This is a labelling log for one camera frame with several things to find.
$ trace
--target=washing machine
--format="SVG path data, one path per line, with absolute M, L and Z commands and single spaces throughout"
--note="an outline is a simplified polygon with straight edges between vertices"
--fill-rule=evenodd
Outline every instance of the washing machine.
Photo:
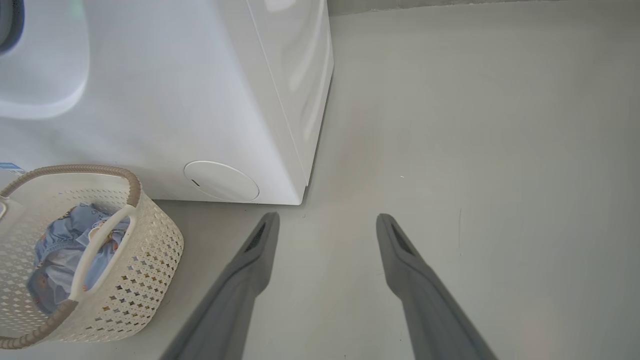
M 300 204 L 326 0 L 0 0 L 0 163 L 132 170 L 153 199 Z

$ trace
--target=clothing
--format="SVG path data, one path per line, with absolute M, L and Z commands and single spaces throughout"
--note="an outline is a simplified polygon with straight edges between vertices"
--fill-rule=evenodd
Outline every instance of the clothing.
M 80 204 L 51 223 L 36 242 L 34 272 L 27 281 L 27 289 L 43 313 L 53 313 L 68 298 L 78 262 L 95 233 L 90 233 L 91 230 L 102 226 L 109 217 L 92 205 Z M 128 227 L 129 218 L 125 218 L 110 232 L 86 274 L 85 291 L 98 281 Z

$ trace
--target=white plastic basket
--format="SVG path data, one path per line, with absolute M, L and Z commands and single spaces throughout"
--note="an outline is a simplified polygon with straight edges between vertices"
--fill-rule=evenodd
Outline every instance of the white plastic basket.
M 81 202 L 114 213 L 94 238 L 106 238 L 125 217 L 131 224 L 100 279 L 83 291 L 102 245 L 90 242 L 68 300 L 47 316 L 26 289 L 34 245 L 53 220 Z M 0 348 L 24 348 L 45 339 L 112 341 L 136 334 L 156 313 L 183 247 L 178 227 L 128 170 L 61 165 L 23 175 L 0 192 Z

